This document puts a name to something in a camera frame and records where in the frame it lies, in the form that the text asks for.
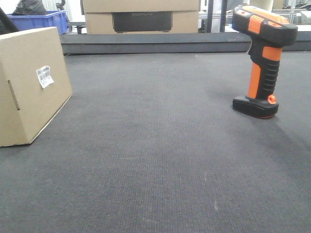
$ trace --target carpeted floor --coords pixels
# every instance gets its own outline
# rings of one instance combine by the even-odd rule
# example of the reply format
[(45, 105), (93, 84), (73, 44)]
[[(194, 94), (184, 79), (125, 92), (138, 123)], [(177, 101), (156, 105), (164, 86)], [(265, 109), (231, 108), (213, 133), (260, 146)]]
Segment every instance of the carpeted floor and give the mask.
[(231, 108), (244, 53), (67, 57), (67, 105), (0, 148), (0, 232), (310, 233), (310, 61), (283, 53), (261, 120)]

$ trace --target blue plastic crate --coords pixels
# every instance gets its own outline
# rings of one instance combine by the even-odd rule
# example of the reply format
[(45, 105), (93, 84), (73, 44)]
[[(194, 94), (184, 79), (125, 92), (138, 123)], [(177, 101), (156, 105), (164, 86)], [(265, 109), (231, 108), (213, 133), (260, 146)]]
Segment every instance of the blue plastic crate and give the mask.
[(68, 30), (66, 11), (48, 11), (48, 14), (45, 16), (13, 16), (8, 14), (8, 17), (20, 31), (33, 28), (57, 27), (58, 33), (61, 35)]

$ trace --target black label on box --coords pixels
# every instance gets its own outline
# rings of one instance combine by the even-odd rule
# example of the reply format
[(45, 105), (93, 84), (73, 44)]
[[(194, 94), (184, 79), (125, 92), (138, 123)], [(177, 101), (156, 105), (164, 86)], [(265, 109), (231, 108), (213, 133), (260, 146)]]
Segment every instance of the black label on box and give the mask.
[(112, 13), (115, 32), (157, 32), (172, 29), (172, 12)]

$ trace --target barcode scanner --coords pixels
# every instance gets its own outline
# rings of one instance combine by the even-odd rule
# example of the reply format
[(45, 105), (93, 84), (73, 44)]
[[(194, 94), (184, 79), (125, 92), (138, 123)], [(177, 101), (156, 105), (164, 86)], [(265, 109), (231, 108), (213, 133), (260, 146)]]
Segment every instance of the barcode scanner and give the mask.
[(285, 17), (249, 5), (234, 9), (232, 28), (251, 37), (248, 54), (253, 61), (248, 94), (234, 98), (233, 109), (253, 117), (273, 117), (278, 110), (273, 92), (282, 48), (295, 43), (298, 28)]

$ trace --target cardboard box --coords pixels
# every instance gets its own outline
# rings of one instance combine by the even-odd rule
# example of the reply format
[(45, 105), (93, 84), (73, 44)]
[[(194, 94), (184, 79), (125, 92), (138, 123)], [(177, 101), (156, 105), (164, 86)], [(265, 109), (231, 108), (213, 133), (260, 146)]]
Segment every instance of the cardboard box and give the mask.
[[(197, 33), (198, 32), (198, 11), (173, 11), (173, 12), (163, 12), (165, 14), (171, 15), (171, 20), (167, 20), (166, 23), (159, 22), (158, 27), (150, 25), (150, 30), (148, 30), (148, 18), (152, 17), (153, 12), (131, 12), (130, 17), (137, 18), (133, 19), (133, 26), (131, 27), (130, 20), (125, 20), (127, 22), (127, 27), (125, 25), (123, 30), (118, 30), (116, 24), (116, 14), (119, 13), (86, 13), (86, 28), (88, 34), (117, 34), (117, 33), (128, 33), (128, 34), (152, 34), (152, 33)], [(127, 31), (138, 26), (139, 31)]]
[(199, 0), (83, 0), (85, 13), (199, 11)]
[(72, 95), (57, 28), (0, 36), (0, 147), (30, 144)]

